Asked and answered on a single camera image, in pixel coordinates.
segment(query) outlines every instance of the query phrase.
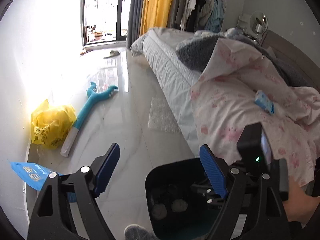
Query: fluffy gray blanket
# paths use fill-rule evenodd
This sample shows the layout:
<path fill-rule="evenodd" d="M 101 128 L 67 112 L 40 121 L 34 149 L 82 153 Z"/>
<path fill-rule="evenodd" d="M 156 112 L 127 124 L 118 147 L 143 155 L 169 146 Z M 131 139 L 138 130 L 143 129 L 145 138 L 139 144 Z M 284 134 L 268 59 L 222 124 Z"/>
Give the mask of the fluffy gray blanket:
<path fill-rule="evenodd" d="M 284 79 L 286 84 L 291 87 L 313 87 L 307 82 L 293 66 L 287 62 L 273 58 L 266 49 L 254 44 L 249 38 L 238 34 L 234 29 L 230 32 L 224 33 L 211 33 L 208 31 L 197 31 L 195 35 L 189 39 L 180 42 L 176 48 L 176 54 L 179 60 L 189 69 L 198 70 L 202 72 L 213 52 L 214 46 L 219 38 L 229 38 L 237 41 L 247 43 L 255 47 L 265 57 L 271 60 L 276 67 L 279 75 Z"/>

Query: brown headboard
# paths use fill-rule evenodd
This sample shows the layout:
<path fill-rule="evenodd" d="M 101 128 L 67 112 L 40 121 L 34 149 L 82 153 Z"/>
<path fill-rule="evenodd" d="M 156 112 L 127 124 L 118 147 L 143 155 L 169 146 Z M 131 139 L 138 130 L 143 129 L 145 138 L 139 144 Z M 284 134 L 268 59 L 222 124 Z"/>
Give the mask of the brown headboard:
<path fill-rule="evenodd" d="M 277 58 L 292 65 L 320 92 L 320 68 L 300 49 L 270 30 L 263 34 L 260 46 L 271 47 Z"/>

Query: white slipper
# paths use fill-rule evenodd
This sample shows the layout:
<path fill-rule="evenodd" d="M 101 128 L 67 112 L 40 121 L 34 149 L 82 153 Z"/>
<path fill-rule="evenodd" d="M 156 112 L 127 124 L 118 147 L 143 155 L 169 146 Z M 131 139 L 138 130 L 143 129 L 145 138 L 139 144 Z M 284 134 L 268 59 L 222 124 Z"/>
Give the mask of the white slipper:
<path fill-rule="evenodd" d="M 103 58 L 109 58 L 109 57 L 114 57 L 114 56 L 118 56 L 120 55 L 120 52 L 118 50 L 112 50 L 110 51 L 110 55 L 107 57 L 103 57 Z"/>

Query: silver screw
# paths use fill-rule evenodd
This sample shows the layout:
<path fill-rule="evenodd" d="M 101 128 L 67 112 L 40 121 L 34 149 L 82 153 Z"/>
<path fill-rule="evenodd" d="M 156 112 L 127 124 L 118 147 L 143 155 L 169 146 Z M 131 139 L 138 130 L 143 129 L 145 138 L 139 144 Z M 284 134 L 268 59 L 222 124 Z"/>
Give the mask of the silver screw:
<path fill-rule="evenodd" d="M 262 177 L 263 177 L 264 179 L 270 179 L 269 174 L 266 174 L 266 173 L 263 173 L 263 174 L 262 174 Z"/>
<path fill-rule="evenodd" d="M 57 176 L 57 173 L 55 171 L 53 171 L 49 174 L 49 178 L 51 178 L 51 179 L 55 178 L 56 176 Z"/>
<path fill-rule="evenodd" d="M 237 168 L 231 168 L 230 172 L 232 174 L 238 174 L 239 173 L 239 170 Z"/>
<path fill-rule="evenodd" d="M 80 171 L 81 171 L 82 173 L 87 173 L 89 170 L 90 170 L 90 167 L 88 167 L 88 166 L 83 166 L 83 167 L 80 169 Z"/>

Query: sliding glass door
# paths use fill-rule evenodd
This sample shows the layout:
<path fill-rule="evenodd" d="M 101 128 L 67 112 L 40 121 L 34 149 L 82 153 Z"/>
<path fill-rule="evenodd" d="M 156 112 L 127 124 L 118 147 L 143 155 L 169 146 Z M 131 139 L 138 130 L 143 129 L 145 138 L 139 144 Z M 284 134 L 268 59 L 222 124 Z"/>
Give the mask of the sliding glass door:
<path fill-rule="evenodd" d="M 131 0 L 84 0 L 84 42 L 124 41 Z"/>

